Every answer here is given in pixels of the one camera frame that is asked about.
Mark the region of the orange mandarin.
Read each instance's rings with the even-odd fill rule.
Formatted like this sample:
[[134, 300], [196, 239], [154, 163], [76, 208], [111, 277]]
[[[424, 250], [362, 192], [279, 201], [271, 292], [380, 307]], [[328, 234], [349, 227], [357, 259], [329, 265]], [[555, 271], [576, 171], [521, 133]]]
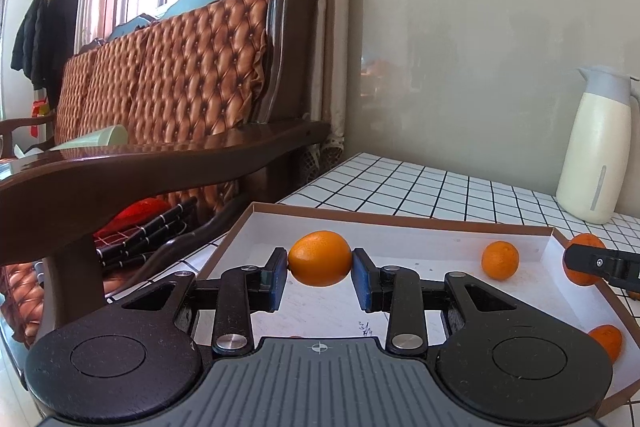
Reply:
[[[598, 236], [595, 236], [591, 233], [580, 233], [574, 236], [567, 244], [567, 247], [573, 247], [574, 245], [580, 245], [585, 247], [592, 248], [604, 248], [605, 245], [599, 239]], [[570, 261], [574, 261], [577, 263], [579, 268], [587, 268], [588, 267], [589, 255], [579, 251], [578, 254], [571, 254]], [[600, 280], [600, 277], [597, 275], [589, 274], [584, 271], [578, 271], [574, 269], [570, 269], [566, 264], [566, 255], [563, 255], [562, 267], [564, 270], [564, 274], [566, 277], [575, 285], [587, 287], [592, 286]]]
[[491, 279], [505, 281], [518, 271], [520, 253], [518, 248], [509, 242], [490, 243], [483, 251], [480, 265]]
[[604, 324], [591, 329], [588, 335], [606, 351], [612, 363], [618, 360], [623, 350], [624, 336], [616, 326]]

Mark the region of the small orange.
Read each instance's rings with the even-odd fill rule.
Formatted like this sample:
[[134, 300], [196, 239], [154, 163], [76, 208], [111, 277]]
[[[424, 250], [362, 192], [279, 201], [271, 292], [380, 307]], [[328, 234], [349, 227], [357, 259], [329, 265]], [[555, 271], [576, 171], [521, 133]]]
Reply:
[[341, 282], [352, 269], [352, 251], [340, 234], [312, 232], [288, 251], [288, 269], [299, 283], [331, 286]]

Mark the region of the cream thermos jug grey lid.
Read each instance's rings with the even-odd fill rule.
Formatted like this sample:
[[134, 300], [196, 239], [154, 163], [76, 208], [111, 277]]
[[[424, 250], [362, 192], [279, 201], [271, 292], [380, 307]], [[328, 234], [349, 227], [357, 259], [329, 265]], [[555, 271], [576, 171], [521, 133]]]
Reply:
[[578, 69], [585, 79], [555, 198], [578, 219], [611, 220], [628, 166], [631, 101], [639, 79], [606, 66]]

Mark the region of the red bag on sofa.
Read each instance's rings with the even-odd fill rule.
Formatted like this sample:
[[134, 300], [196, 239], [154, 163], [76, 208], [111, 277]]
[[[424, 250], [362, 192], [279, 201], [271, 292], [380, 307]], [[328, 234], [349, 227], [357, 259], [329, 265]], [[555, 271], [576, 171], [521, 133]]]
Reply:
[[171, 205], [166, 200], [157, 197], [142, 199], [122, 210], [105, 227], [94, 233], [94, 236], [109, 236], [126, 231], [135, 225], [144, 225], [168, 210], [171, 210]]

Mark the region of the green rolled paper tube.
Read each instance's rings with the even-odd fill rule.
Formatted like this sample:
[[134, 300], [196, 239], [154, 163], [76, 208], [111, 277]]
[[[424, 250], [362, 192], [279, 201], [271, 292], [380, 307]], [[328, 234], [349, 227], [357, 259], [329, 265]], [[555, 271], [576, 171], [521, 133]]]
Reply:
[[115, 124], [96, 130], [78, 138], [55, 145], [52, 150], [69, 150], [70, 148], [86, 148], [100, 146], [126, 145], [129, 135], [127, 129], [121, 124]]

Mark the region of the wooden sofa orange cushion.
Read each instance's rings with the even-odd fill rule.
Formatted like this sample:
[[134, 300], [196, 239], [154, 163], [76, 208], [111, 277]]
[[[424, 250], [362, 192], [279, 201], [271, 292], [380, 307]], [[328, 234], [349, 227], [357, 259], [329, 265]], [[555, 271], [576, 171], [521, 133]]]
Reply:
[[186, 210], [207, 239], [257, 192], [254, 176], [329, 134], [307, 110], [319, 0], [217, 0], [72, 57], [58, 139], [119, 124], [122, 146], [6, 163], [1, 315], [24, 346], [182, 254], [104, 260], [96, 239], [137, 202]]

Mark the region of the black jacket on rack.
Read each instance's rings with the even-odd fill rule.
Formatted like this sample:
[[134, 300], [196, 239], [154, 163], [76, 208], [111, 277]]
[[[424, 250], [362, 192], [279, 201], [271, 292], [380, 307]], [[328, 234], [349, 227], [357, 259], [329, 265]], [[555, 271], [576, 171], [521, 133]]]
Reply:
[[32, 0], [18, 28], [11, 68], [35, 91], [46, 90], [50, 109], [60, 101], [63, 69], [75, 43], [78, 0]]

